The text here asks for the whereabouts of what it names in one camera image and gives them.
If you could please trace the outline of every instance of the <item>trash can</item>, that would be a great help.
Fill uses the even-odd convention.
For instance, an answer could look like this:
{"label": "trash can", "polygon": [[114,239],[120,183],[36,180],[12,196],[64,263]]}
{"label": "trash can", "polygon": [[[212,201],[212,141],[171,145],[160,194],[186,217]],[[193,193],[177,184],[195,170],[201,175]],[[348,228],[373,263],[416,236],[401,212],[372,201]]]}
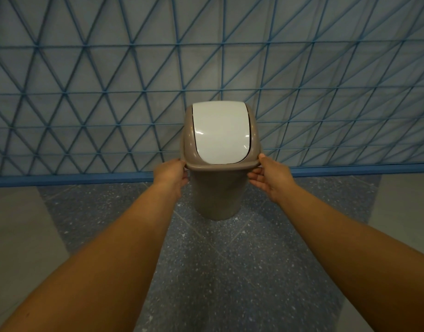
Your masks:
{"label": "trash can", "polygon": [[180,153],[190,170],[195,209],[212,220],[236,214],[260,152],[255,116],[245,103],[207,101],[188,107]]}

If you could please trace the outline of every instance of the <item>blue baseboard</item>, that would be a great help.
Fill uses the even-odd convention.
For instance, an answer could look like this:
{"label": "blue baseboard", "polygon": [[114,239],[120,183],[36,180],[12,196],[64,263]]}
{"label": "blue baseboard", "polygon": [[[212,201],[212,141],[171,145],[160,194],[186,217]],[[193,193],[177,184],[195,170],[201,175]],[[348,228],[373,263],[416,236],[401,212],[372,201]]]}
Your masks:
{"label": "blue baseboard", "polygon": [[[424,163],[388,164],[371,166],[320,166],[291,168],[294,177],[373,175],[390,173],[423,173]],[[152,181],[151,172],[137,173],[91,173],[79,175],[11,176],[0,177],[0,187],[133,183]]]}

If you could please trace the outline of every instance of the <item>left hand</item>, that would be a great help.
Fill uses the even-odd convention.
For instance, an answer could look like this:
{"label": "left hand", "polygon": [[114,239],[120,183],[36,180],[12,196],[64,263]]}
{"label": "left hand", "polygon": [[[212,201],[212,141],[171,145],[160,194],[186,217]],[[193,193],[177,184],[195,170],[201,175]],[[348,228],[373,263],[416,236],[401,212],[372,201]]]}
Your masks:
{"label": "left hand", "polygon": [[186,162],[178,158],[160,164],[154,169],[154,184],[175,189],[177,198],[180,198],[182,195],[181,188],[188,182],[187,171],[184,169],[185,165]]}

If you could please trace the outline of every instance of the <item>hand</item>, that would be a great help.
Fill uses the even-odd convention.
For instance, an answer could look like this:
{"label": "hand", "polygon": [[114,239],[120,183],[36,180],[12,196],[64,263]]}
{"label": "hand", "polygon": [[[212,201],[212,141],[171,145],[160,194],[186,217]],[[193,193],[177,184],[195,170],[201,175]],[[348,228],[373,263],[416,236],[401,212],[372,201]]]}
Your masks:
{"label": "hand", "polygon": [[263,167],[255,168],[247,174],[249,183],[262,189],[271,201],[278,203],[281,195],[284,195],[287,189],[295,186],[289,167],[264,154],[259,154],[258,158]]}
{"label": "hand", "polygon": [[184,169],[185,165],[186,162],[178,158],[160,164],[154,169],[154,185],[174,189],[177,198],[180,198],[182,195],[181,188],[188,182],[187,171]]}

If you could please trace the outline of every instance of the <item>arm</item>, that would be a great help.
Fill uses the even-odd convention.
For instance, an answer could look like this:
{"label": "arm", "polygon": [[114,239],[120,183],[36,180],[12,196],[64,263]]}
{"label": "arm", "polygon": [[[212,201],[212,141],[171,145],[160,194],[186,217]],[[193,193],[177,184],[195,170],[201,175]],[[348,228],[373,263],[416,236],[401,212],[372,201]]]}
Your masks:
{"label": "arm", "polygon": [[187,183],[183,166],[160,165],[154,184],[40,284],[0,331],[132,331]]}
{"label": "arm", "polygon": [[424,254],[336,211],[260,155],[249,173],[286,213],[344,295],[376,331],[424,331]]}

